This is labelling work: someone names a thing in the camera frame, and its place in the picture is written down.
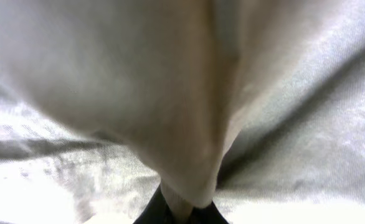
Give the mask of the grey shorts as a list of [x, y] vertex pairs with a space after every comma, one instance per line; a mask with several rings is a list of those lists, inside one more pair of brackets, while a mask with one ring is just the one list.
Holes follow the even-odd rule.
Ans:
[[365, 223], [365, 1], [0, 1], [0, 223]]

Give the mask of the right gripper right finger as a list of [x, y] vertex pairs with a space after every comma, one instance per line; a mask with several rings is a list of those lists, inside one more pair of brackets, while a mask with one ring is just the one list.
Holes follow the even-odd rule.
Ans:
[[205, 208], [194, 208], [188, 224], [229, 224], [214, 202]]

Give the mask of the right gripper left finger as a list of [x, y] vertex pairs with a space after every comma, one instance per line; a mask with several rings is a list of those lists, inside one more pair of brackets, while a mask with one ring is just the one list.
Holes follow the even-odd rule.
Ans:
[[175, 224], [160, 185], [133, 224]]

